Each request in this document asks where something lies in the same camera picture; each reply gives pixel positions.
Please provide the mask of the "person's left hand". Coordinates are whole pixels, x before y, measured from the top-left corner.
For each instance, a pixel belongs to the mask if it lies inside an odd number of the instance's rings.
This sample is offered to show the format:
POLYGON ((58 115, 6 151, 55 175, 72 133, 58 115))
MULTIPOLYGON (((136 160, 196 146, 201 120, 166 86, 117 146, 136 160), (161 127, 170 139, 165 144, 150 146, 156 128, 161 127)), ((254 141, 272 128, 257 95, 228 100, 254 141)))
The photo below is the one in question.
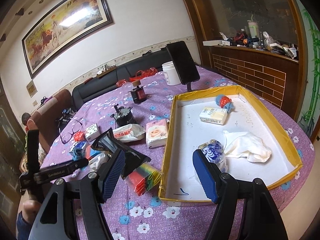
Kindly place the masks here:
POLYGON ((28 224, 33 224, 41 205, 40 202, 32 199, 28 199, 23 203, 22 217, 28 224))

